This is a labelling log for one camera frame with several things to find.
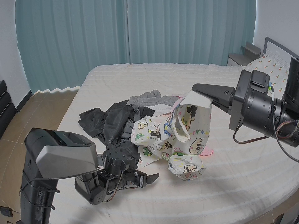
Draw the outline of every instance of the bed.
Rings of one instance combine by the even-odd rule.
[[[290,54],[280,44],[267,40],[264,53],[273,52],[288,63]],[[67,110],[58,130],[87,136],[96,143],[97,152],[105,146],[88,136],[78,124],[79,114],[132,95],[157,89],[162,95],[183,94],[195,83],[236,87],[242,67],[191,64],[118,64],[98,66],[86,77]],[[184,182],[167,170],[159,160],[140,167],[142,172],[160,177],[144,189],[117,192],[114,199],[99,205],[89,204],[74,189],[74,178],[60,180],[60,194],[54,197],[52,224],[96,223],[207,223],[243,224],[285,201],[299,187],[299,164],[290,160],[274,139],[247,145],[233,141],[228,128],[230,116],[212,107],[210,138],[207,146],[214,154],[202,157],[204,175]],[[247,140],[261,134],[242,127],[237,137]],[[284,145],[291,155],[299,149]]]

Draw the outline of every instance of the curtain fold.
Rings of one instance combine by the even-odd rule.
[[[256,0],[127,0],[131,63],[226,65],[252,42]]]
[[[126,0],[16,0],[32,92],[81,85],[98,65],[129,63]]]
[[[16,0],[32,92],[81,85],[98,65],[226,65],[252,42],[256,0]]]

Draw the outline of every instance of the nightstand drawer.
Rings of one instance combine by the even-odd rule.
[[[228,58],[227,66],[240,66],[237,62],[234,62],[231,58]]]

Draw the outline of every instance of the nightstand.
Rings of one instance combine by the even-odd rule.
[[[227,66],[247,66],[250,62],[260,58],[261,49],[246,42],[241,46],[242,54],[229,53]]]

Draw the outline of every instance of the pile of clothes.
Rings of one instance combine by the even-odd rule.
[[[163,96],[157,90],[132,96],[80,114],[78,123],[107,150],[125,153],[130,162],[144,167],[165,159],[169,170],[184,181],[202,175],[205,166],[200,156],[210,133],[212,100],[190,91],[186,96]]]
[[[138,147],[131,142],[134,123],[148,116],[170,113],[179,97],[163,96],[158,90],[132,96],[129,100],[114,103],[107,111],[100,108],[80,114],[78,123],[93,138],[105,144],[107,150],[119,150],[139,162]]]

